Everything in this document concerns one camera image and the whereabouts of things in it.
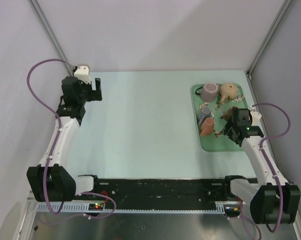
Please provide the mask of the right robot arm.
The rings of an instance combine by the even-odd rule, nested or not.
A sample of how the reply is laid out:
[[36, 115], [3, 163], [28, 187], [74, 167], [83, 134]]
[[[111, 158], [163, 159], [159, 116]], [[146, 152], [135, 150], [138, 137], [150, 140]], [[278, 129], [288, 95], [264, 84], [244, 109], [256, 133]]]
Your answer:
[[257, 183], [240, 175], [225, 177], [222, 196], [236, 197], [249, 204], [256, 224], [280, 225], [294, 223], [300, 203], [299, 187], [290, 183], [276, 166], [266, 145], [266, 137], [256, 124], [259, 113], [253, 108], [232, 108], [222, 134], [242, 148], [255, 172]]

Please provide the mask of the salmon pink mug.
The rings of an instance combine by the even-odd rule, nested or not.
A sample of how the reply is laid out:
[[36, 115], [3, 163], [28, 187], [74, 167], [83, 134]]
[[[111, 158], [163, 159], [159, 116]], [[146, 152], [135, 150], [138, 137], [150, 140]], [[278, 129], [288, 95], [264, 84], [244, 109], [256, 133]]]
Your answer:
[[200, 136], [209, 136], [214, 132], [215, 120], [211, 117], [206, 118], [200, 126]]

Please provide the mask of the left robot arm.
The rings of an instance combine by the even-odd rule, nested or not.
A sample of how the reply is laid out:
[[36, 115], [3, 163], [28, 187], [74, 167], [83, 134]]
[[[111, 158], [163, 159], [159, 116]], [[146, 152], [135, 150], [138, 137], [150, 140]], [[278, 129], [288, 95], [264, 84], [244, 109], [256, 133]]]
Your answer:
[[94, 81], [96, 89], [75, 76], [67, 76], [61, 82], [63, 95], [54, 112], [57, 117], [52, 138], [39, 164], [26, 172], [37, 202], [70, 202], [83, 192], [91, 200], [101, 195], [96, 175], [69, 173], [68, 163], [73, 139], [86, 113], [85, 104], [102, 100], [101, 80]]

